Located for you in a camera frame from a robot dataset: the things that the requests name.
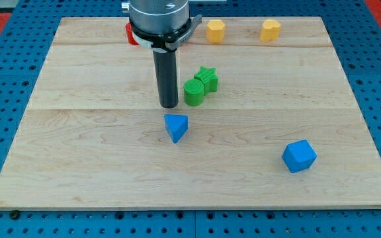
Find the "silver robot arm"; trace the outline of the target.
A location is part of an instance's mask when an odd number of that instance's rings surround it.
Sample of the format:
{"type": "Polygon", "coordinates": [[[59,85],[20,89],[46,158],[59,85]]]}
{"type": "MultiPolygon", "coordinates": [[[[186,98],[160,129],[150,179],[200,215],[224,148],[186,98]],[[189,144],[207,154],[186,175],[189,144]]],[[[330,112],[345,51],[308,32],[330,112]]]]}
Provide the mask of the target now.
{"type": "Polygon", "coordinates": [[[191,17],[189,0],[128,0],[122,11],[129,14],[134,40],[153,52],[160,105],[176,107],[176,51],[191,39],[202,16],[191,17]]]}

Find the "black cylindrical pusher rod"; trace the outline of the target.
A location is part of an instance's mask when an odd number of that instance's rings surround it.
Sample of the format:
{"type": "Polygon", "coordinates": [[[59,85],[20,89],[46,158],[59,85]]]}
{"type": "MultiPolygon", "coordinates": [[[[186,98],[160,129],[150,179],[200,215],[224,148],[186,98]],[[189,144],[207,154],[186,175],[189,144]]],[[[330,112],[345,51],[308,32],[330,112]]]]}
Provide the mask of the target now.
{"type": "Polygon", "coordinates": [[[177,66],[175,52],[153,52],[159,102],[163,108],[178,104],[177,66]]]}

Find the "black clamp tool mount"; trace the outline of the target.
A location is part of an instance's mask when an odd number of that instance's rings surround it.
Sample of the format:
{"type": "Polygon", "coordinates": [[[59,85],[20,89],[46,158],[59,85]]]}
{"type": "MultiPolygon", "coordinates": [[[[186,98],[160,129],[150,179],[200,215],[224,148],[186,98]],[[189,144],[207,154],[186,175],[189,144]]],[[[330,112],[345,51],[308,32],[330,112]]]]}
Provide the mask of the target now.
{"type": "Polygon", "coordinates": [[[182,25],[179,29],[170,33],[153,34],[139,29],[130,20],[134,40],[141,46],[158,53],[175,52],[183,44],[188,42],[198,25],[202,23],[202,15],[197,15],[182,25]]]}

